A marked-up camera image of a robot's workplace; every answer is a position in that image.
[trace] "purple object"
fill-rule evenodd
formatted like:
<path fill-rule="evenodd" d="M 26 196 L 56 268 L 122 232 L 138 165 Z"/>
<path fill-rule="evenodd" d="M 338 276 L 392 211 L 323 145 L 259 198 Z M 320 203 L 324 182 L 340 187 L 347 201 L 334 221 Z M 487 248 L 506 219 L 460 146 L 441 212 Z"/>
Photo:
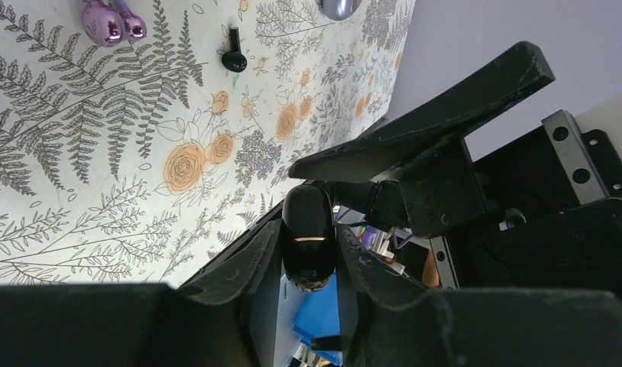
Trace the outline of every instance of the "purple object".
<path fill-rule="evenodd" d="M 82 13 L 86 35 L 102 47 L 113 47 L 122 41 L 123 25 L 118 12 L 102 0 L 89 0 Z"/>
<path fill-rule="evenodd" d="M 147 36 L 147 25 L 140 16 L 127 6 L 125 0 L 115 0 L 120 17 L 125 24 L 125 37 L 130 41 L 139 41 Z"/>
<path fill-rule="evenodd" d="M 370 249 L 371 247 L 371 243 L 372 241 L 374 241 L 374 237 L 376 237 L 376 233 L 378 232 L 378 229 L 369 226 L 365 232 L 363 232 L 363 234 L 361 235 L 361 243 L 363 244 L 363 247 L 365 247 L 366 249 Z"/>

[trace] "table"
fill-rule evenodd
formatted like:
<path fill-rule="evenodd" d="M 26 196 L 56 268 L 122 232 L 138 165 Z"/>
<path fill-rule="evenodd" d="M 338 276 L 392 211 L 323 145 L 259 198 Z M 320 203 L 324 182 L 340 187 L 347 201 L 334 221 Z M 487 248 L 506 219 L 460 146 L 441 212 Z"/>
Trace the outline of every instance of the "table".
<path fill-rule="evenodd" d="M 78 1 L 0 0 L 0 284 L 178 286 L 387 110 L 413 0 L 128 1 L 100 48 Z M 248 69 L 219 56 L 238 26 Z"/>

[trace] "blue object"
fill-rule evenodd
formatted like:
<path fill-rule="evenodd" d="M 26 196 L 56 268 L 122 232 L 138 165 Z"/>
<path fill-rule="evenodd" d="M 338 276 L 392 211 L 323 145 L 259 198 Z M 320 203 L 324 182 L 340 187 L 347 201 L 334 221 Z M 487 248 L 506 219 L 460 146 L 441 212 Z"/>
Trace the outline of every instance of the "blue object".
<path fill-rule="evenodd" d="M 293 331 L 302 336 L 309 348 L 311 339 L 340 334 L 338 319 L 338 288 L 335 273 L 325 289 L 307 294 L 293 319 Z M 334 365 L 342 365 L 340 352 L 314 352 Z"/>

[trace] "gray wall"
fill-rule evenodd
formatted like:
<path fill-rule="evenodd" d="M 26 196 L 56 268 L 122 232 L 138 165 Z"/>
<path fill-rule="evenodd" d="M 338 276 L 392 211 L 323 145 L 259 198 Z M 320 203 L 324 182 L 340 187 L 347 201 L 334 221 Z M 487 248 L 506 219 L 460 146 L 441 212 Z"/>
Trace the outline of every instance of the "gray wall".
<path fill-rule="evenodd" d="M 437 96 L 518 41 L 541 47 L 556 81 L 469 137 L 474 159 L 559 109 L 622 92 L 622 0 L 416 0 L 387 117 Z"/>

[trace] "orange flower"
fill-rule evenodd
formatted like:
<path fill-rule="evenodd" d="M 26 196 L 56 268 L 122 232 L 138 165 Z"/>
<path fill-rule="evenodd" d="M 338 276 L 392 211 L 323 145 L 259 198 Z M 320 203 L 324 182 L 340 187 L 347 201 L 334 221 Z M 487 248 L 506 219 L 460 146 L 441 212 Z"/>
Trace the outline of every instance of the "orange flower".
<path fill-rule="evenodd" d="M 361 117 L 364 109 L 365 109 L 365 100 L 361 98 L 358 100 L 358 104 L 356 105 L 356 117 L 357 118 Z"/>
<path fill-rule="evenodd" d="M 215 164 L 225 162 L 232 155 L 232 147 L 235 143 L 232 133 L 228 130 L 217 136 L 206 149 L 206 159 Z"/>
<path fill-rule="evenodd" d="M 214 96 L 214 102 L 212 102 L 212 112 L 215 115 L 221 115 L 223 112 L 228 111 L 228 93 L 221 91 Z"/>
<path fill-rule="evenodd" d="M 300 84 L 302 84 L 302 86 L 306 86 L 306 84 L 309 82 L 310 79 L 311 79 L 311 70 L 306 69 L 304 70 L 304 72 L 302 72 L 302 79 L 300 80 Z"/>
<path fill-rule="evenodd" d="M 313 104 L 313 98 L 311 96 L 306 96 L 300 103 L 300 108 L 297 111 L 297 119 L 300 121 L 304 121 L 307 117 L 309 117 L 309 113 L 311 112 L 311 105 Z"/>
<path fill-rule="evenodd" d="M 185 143 L 174 149 L 165 163 L 163 178 L 176 195 L 191 189 L 203 177 L 205 152 L 199 143 Z"/>
<path fill-rule="evenodd" d="M 399 70 L 399 67 L 401 66 L 401 59 L 403 59 L 403 52 L 399 52 L 399 54 L 397 55 L 397 62 L 394 63 L 395 70 Z"/>
<path fill-rule="evenodd" d="M 297 112 L 295 106 L 288 104 L 282 108 L 280 112 L 280 118 L 277 120 L 277 127 L 275 128 L 275 135 L 280 141 L 286 141 L 293 134 L 295 129 L 295 121 L 297 119 Z"/>

